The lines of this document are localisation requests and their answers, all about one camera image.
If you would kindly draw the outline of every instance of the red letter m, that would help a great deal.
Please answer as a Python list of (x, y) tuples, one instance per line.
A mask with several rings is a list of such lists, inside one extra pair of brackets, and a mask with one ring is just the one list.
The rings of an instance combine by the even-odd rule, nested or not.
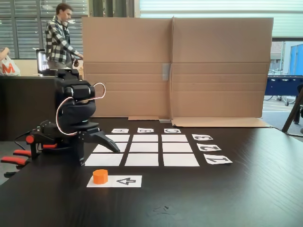
[(15, 70), (14, 70), (13, 66), (11, 65), (11, 63), (9, 64), (9, 68), (6, 68), (6, 66), (4, 64), (2, 64), (2, 73), (3, 74), (8, 74), (8, 73), (10, 73), (10, 71), (15, 73)]

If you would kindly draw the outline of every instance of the black counter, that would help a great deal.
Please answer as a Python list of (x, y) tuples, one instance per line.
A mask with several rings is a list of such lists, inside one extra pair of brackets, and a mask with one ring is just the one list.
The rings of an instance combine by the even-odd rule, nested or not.
[(55, 120), (54, 77), (0, 77), (0, 141)]

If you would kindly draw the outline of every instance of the tic-tac-toe grid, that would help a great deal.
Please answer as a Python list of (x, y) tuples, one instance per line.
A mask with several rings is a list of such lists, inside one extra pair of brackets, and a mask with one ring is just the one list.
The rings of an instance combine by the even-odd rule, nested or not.
[(98, 145), (94, 156), (88, 158), (87, 166), (159, 166), (161, 159), (164, 166), (199, 166), (186, 135), (179, 133), (109, 134), (107, 136), (116, 142), (122, 154)]

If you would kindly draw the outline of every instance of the cardboard box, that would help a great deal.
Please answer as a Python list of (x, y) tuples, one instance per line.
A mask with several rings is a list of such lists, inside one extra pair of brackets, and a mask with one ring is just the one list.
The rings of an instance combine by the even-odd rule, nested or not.
[(272, 26), (272, 18), (83, 18), (85, 77), (107, 87), (94, 116), (265, 126), (255, 118)]

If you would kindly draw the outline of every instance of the white paper square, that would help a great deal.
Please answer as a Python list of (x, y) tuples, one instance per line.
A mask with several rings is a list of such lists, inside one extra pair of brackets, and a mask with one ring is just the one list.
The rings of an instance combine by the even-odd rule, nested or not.
[(215, 164), (225, 164), (225, 163), (232, 163), (231, 160), (229, 160), (228, 157), (223, 155), (204, 155), (207, 163), (211, 165)]
[(113, 129), (112, 133), (128, 133), (128, 129)]
[(194, 154), (163, 154), (164, 166), (199, 166)]
[(162, 142), (187, 142), (185, 135), (162, 135)]
[[(116, 143), (118, 148), (120, 149), (121, 153), (125, 152), (125, 148), (127, 146), (127, 143)], [(103, 147), (102, 145), (98, 144), (98, 146), (94, 149), (93, 152), (98, 153), (113, 153), (110, 149)]]
[(134, 135), (133, 142), (158, 142), (158, 135)]
[(124, 175), (108, 176), (108, 181), (104, 184), (94, 184), (92, 176), (87, 184), (87, 188), (141, 188), (142, 176)]
[(180, 129), (164, 129), (165, 133), (181, 133)]
[(153, 132), (153, 129), (138, 128), (138, 133), (150, 133), (150, 132)]
[(197, 135), (197, 134), (192, 134), (192, 135), (195, 140), (213, 140), (213, 138), (208, 135)]
[(159, 166), (158, 154), (128, 154), (125, 166)]
[(216, 151), (221, 150), (217, 145), (210, 145), (210, 144), (199, 144), (197, 143), (198, 148), (200, 151)]
[(119, 166), (123, 154), (91, 154), (85, 166)]
[(162, 143), (164, 153), (168, 152), (193, 152), (189, 143)]
[(129, 135), (106, 135), (113, 142), (128, 142)]
[(129, 152), (158, 152), (158, 143), (132, 143)]

